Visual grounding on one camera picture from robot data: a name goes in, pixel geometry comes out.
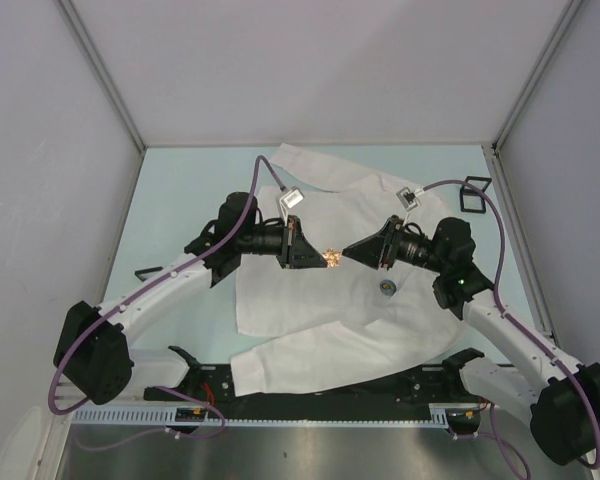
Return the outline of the white button-up shirt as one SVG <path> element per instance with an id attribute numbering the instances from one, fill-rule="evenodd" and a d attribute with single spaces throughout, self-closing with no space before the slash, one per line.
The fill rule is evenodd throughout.
<path id="1" fill-rule="evenodd" d="M 396 197 L 407 186 L 404 179 L 288 144 L 271 161 L 307 186 L 294 213 L 320 252 L 342 250 L 377 232 L 390 216 L 404 217 Z M 411 222 L 426 234 L 450 214 L 436 195 L 421 207 L 420 218 Z M 383 280 L 396 284 L 393 296 L 380 291 Z M 236 277 L 237 329 L 259 338 L 257 346 L 397 348 L 425 363 L 450 349 L 465 329 L 438 306 L 433 280 L 431 272 L 405 263 L 377 271 L 343 259 L 335 268 L 284 270 L 272 257 L 246 255 Z"/>

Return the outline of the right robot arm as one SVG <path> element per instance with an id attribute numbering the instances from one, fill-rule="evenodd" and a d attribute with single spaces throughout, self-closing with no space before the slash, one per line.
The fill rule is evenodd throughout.
<path id="1" fill-rule="evenodd" d="M 404 262 L 436 273 L 441 309 L 480 332 L 513 365 L 503 370 L 475 353 L 441 376 L 453 401 L 471 394 L 494 402 L 526 425 L 541 451 L 564 466 L 600 452 L 600 364 L 585 365 L 519 320 L 473 261 L 470 225 L 447 217 L 427 238 L 412 223 L 390 217 L 380 231 L 342 254 L 374 270 Z"/>

